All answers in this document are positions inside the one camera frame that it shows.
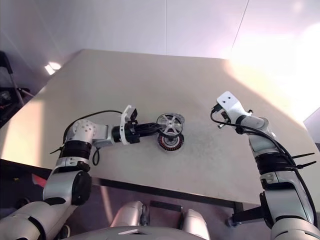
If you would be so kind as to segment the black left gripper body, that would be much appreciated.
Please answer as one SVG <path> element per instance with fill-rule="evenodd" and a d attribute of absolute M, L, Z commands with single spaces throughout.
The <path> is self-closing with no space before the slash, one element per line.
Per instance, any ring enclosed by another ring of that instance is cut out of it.
<path fill-rule="evenodd" d="M 136 131 L 138 121 L 128 121 L 124 125 L 125 139 L 129 144 L 137 144 L 140 142 L 140 134 Z"/>

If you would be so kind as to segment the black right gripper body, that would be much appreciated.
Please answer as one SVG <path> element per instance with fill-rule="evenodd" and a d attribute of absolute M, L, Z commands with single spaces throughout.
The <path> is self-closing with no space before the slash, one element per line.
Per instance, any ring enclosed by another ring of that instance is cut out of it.
<path fill-rule="evenodd" d="M 218 114 L 221 119 L 215 119 L 215 115 Z M 228 124 L 230 119 L 220 104 L 216 104 L 211 109 L 211 120 L 217 124 Z"/>

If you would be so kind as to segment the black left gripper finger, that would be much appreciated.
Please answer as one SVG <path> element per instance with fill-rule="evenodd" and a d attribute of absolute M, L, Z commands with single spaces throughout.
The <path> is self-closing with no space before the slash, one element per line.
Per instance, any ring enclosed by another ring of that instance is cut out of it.
<path fill-rule="evenodd" d="M 159 129 L 155 129 L 155 128 L 139 129 L 138 134 L 140 137 L 149 137 L 149 136 L 154 136 L 154 135 L 165 136 L 165 134 L 163 132 L 161 132 Z"/>
<path fill-rule="evenodd" d="M 158 131 L 164 127 L 163 124 L 159 124 L 156 122 L 149 122 L 149 123 L 143 123 L 139 124 L 137 126 L 137 129 L 139 131 Z"/>

